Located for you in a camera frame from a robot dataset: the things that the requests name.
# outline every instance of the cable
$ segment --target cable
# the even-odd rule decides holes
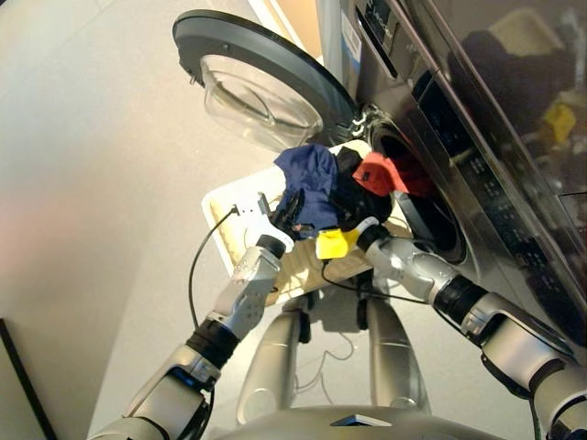
[[[450,321],[444,314],[442,314],[441,312],[439,312],[437,309],[434,309],[434,311],[438,314],[438,316],[440,316],[442,318],[442,320],[447,323],[448,325],[450,325],[452,328],[454,328],[457,332],[460,333],[460,328],[457,327],[456,324],[454,324],[452,321]]]
[[[195,252],[194,261],[192,261],[192,267],[190,268],[190,275],[189,275],[188,281],[187,281],[187,291],[188,291],[188,301],[190,302],[190,312],[192,314],[192,321],[194,321],[194,328],[196,328],[196,329],[198,328],[198,318],[195,315],[194,289],[193,289],[195,263],[197,263],[198,259],[200,258],[200,254],[204,250],[205,244],[208,242],[208,240],[210,239],[212,234],[214,234],[214,231],[216,231],[220,227],[220,225],[222,225],[225,222],[225,220],[227,220],[227,218],[229,218],[232,214],[236,214],[237,212],[238,212],[237,207],[233,206],[232,209],[230,211],[228,211],[228,213],[224,217],[222,217],[218,221],[218,223],[216,223],[214,225],[214,227],[212,229],[210,229],[208,231],[208,233],[205,235],[204,239],[202,240],[202,243],[200,243],[200,247]]]
[[[296,394],[302,394],[303,392],[307,392],[310,391],[311,389],[314,388],[314,386],[319,382],[320,386],[322,387],[322,391],[324,392],[324,395],[327,397],[328,401],[330,402],[331,405],[333,405],[334,403],[332,402],[332,399],[330,398],[330,395],[328,394],[327,391],[327,387],[326,384],[324,382],[324,364],[327,360],[327,356],[330,356],[331,358],[335,359],[335,360],[347,360],[349,359],[352,355],[354,355],[355,353],[355,346],[353,345],[352,341],[349,339],[348,336],[342,334],[342,333],[338,333],[343,339],[345,339],[348,343],[349,343],[349,347],[350,347],[350,352],[343,357],[339,357],[337,355],[335,355],[334,353],[332,353],[329,350],[325,350],[322,353],[322,359],[320,359],[320,365],[318,366],[318,370],[317,373],[314,375],[313,378],[311,378],[307,383],[305,383],[304,385],[300,385],[299,384],[299,380],[297,378],[297,375],[295,375],[295,386],[294,386],[294,392]]]
[[[204,247],[205,247],[206,243],[208,242],[208,240],[210,239],[210,237],[212,236],[212,234],[214,234],[214,231],[216,231],[220,227],[220,225],[222,225],[232,214],[236,214],[237,212],[238,212],[237,207],[233,206],[232,209],[230,209],[230,211],[228,211],[228,213],[224,217],[222,217],[218,221],[218,223],[216,223],[214,225],[214,227],[212,229],[210,229],[210,231],[208,231],[208,233],[205,235],[204,239],[202,240],[202,243],[200,243],[200,247],[195,252],[194,260],[192,261],[192,266],[190,267],[190,275],[188,276],[187,291],[188,291],[188,301],[190,303],[190,313],[192,314],[192,321],[194,322],[194,328],[196,330],[198,328],[198,318],[195,314],[194,288],[193,288],[195,264],[198,262],[198,259],[200,258],[200,254],[204,250]],[[210,391],[210,402],[208,404],[208,412],[204,418],[204,421],[200,425],[200,428],[192,436],[193,439],[199,439],[202,436],[202,434],[204,433],[205,428],[208,426],[208,423],[210,422],[210,416],[212,415],[212,410],[214,409],[215,396],[216,396],[216,389],[213,388]]]
[[[440,206],[438,205],[438,203],[436,203],[436,201],[434,199],[430,198],[428,200],[430,200],[432,205],[435,208],[437,208],[437,211],[440,213],[440,215],[442,215],[445,218],[445,220],[447,220],[451,225],[455,226],[457,224],[456,219],[454,217],[454,214],[452,214],[450,211],[449,211],[449,214],[445,213],[444,210],[442,210],[440,208]]]
[[[412,298],[406,298],[404,296],[399,296],[399,295],[391,295],[390,293],[381,293],[380,291],[375,291],[375,290],[364,291],[364,290],[360,289],[359,287],[345,286],[344,284],[340,284],[338,282],[329,280],[325,274],[325,271],[327,269],[327,265],[328,265],[328,262],[324,261],[324,264],[322,265],[322,270],[320,270],[320,276],[322,277],[322,280],[332,284],[333,286],[337,286],[340,289],[346,289],[348,291],[354,291],[354,292],[359,292],[359,293],[367,293],[367,294],[372,295],[377,298],[394,298],[396,300],[408,301],[409,303],[427,304],[426,301],[413,300]]]
[[[534,406],[534,399],[530,399],[530,413],[532,414],[532,426],[534,427],[534,439],[540,440],[542,438],[542,430],[540,429],[540,421],[536,414],[536,407]]]
[[[205,431],[205,428],[208,426],[208,422],[210,422],[210,416],[212,415],[212,409],[214,408],[214,397],[216,395],[216,389],[212,389],[210,391],[210,403],[208,404],[208,412],[205,415],[205,419],[200,425],[200,429],[198,429],[197,433],[192,436],[193,440],[198,440],[202,437],[202,434]]]

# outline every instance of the washing machine label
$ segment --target washing machine label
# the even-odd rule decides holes
[[[360,62],[360,37],[350,24],[349,18],[344,12],[340,13],[340,29],[342,31],[342,42],[350,57],[359,64]]]
[[[369,0],[365,7],[365,19],[385,51],[391,47],[393,32],[388,27],[391,9],[382,0]]]

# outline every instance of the blue cloth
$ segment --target blue cloth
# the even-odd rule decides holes
[[[317,144],[289,148],[273,163],[285,174],[285,192],[278,210],[284,209],[294,194],[304,191],[304,205],[296,223],[311,225],[314,229],[301,231],[300,238],[315,237],[319,230],[338,224],[337,210],[328,202],[338,168],[328,148]]]

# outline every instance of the red cloth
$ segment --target red cloth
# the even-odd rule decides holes
[[[427,197],[435,186],[415,158],[389,159],[381,153],[369,153],[352,177],[357,183],[380,196],[397,190]]]

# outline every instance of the washing machine door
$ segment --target washing machine door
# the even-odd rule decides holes
[[[281,151],[349,136],[356,105],[310,55],[265,27],[194,10],[173,25],[180,64],[205,88],[208,114],[238,134]]]

